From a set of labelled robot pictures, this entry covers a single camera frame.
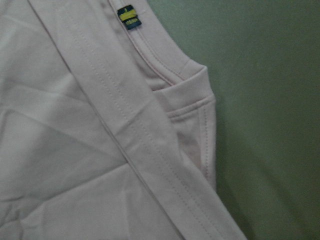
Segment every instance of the black and yellow label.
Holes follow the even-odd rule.
[[[117,14],[128,30],[141,25],[137,12],[132,5],[118,9]]]

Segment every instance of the garment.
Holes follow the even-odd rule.
[[[246,239],[215,103],[145,0],[0,0],[0,239]]]

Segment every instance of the green background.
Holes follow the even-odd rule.
[[[208,66],[217,193],[244,234],[320,239],[320,1],[148,2]]]

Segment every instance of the green surface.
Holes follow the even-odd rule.
[[[217,98],[217,193],[250,240],[320,239],[320,1],[149,0]]]

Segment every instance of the clothing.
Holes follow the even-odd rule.
[[[0,239],[246,239],[208,69],[145,0],[0,0],[0,33]]]

